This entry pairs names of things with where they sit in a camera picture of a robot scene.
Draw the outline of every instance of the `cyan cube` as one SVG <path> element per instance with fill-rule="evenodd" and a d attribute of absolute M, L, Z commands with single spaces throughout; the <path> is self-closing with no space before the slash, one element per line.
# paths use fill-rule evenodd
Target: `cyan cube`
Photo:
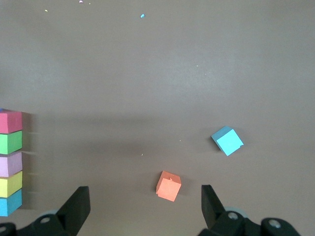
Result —
<path fill-rule="evenodd" d="M 223 127 L 211 137 L 227 156 L 244 145 L 234 129 L 228 126 Z"/>
<path fill-rule="evenodd" d="M 22 190 L 18 190 L 8 198 L 0 198 L 0 216 L 9 216 L 22 205 Z"/>

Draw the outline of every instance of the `brown table surface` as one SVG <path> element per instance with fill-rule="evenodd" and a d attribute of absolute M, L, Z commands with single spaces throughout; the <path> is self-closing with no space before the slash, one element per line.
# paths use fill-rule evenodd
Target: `brown table surface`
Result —
<path fill-rule="evenodd" d="M 88 185 L 79 236 L 195 236 L 211 184 L 312 236 L 314 101 L 313 0 L 1 0 L 0 107 L 24 112 L 25 153 L 24 204 L 0 222 Z M 245 144 L 229 157 L 209 139 L 225 125 Z"/>

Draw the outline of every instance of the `foam cube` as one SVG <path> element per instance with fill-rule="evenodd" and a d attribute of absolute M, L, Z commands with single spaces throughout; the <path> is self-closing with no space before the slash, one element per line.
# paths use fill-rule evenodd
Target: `foam cube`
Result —
<path fill-rule="evenodd" d="M 22 205 L 22 190 L 18 190 L 8 198 L 0 198 L 0 216 L 9 216 Z"/>
<path fill-rule="evenodd" d="M 11 177 L 0 177 L 0 198 L 8 198 L 22 188 L 22 175 L 20 171 Z"/>
<path fill-rule="evenodd" d="M 22 153 L 0 154 L 0 177 L 10 177 L 22 170 Z"/>
<path fill-rule="evenodd" d="M 0 134 L 22 130 L 22 112 L 0 110 Z"/>
<path fill-rule="evenodd" d="M 0 154 L 10 154 L 22 148 L 22 131 L 0 134 Z"/>
<path fill-rule="evenodd" d="M 221 151 L 223 151 L 227 156 L 229 156 L 237 149 L 239 149 L 242 145 L 244 145 L 234 129 L 228 126 L 223 127 L 211 137 L 219 146 Z"/>
<path fill-rule="evenodd" d="M 157 195 L 170 201 L 175 201 L 181 188 L 181 178 L 177 175 L 163 171 L 157 183 Z"/>

